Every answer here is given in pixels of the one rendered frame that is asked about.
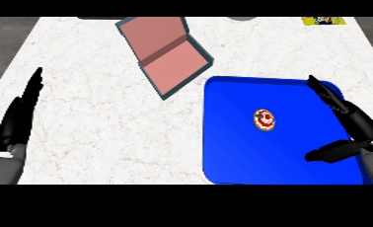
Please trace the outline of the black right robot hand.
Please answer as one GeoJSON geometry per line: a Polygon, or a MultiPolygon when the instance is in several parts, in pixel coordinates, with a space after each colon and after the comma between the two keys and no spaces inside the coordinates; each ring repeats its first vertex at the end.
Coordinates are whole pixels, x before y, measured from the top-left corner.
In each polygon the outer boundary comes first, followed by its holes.
{"type": "Polygon", "coordinates": [[[373,153],[373,118],[351,102],[338,97],[313,76],[309,78],[309,87],[331,107],[350,139],[337,140],[313,150],[306,156],[307,161],[335,163],[356,156],[362,149],[373,153]]]}

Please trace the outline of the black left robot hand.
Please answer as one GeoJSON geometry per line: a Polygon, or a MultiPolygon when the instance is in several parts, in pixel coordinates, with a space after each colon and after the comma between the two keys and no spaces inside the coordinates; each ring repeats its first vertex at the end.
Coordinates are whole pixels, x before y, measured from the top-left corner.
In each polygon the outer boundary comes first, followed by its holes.
{"type": "Polygon", "coordinates": [[[43,68],[31,76],[21,97],[17,97],[0,121],[0,152],[17,144],[27,144],[33,130],[34,110],[43,90],[43,68]]]}

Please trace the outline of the blue tray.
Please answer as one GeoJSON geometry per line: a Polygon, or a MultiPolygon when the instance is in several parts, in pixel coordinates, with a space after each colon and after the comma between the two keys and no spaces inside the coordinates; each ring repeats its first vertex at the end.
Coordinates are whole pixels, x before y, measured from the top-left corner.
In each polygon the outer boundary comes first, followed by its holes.
{"type": "Polygon", "coordinates": [[[214,76],[204,87],[202,170],[216,184],[362,185],[362,159],[334,164],[306,155],[348,134],[304,80],[214,76]],[[254,125],[269,110],[272,131],[254,125]]]}

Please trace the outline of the red and white cupcake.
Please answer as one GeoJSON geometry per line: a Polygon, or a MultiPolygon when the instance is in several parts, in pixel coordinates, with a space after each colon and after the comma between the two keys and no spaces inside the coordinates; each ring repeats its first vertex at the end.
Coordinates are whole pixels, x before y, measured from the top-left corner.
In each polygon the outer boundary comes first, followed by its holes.
{"type": "Polygon", "coordinates": [[[254,125],[261,131],[272,131],[276,126],[276,118],[273,113],[260,109],[254,112],[254,125]]]}

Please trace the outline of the open pink cardboard box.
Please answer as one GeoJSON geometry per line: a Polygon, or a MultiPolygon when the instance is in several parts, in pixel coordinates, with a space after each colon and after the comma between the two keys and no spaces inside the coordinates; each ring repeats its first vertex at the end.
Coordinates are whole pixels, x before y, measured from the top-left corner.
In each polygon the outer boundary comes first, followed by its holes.
{"type": "Polygon", "coordinates": [[[115,23],[145,76],[166,100],[213,66],[185,17],[127,17],[115,23]]]}

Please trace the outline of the yellow printed packet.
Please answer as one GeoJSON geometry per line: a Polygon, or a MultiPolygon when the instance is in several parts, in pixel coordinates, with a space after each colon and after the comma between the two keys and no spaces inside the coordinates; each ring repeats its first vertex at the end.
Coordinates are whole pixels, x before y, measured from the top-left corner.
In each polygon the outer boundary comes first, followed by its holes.
{"type": "Polygon", "coordinates": [[[303,17],[306,26],[317,25],[345,25],[342,17],[303,17]]]}

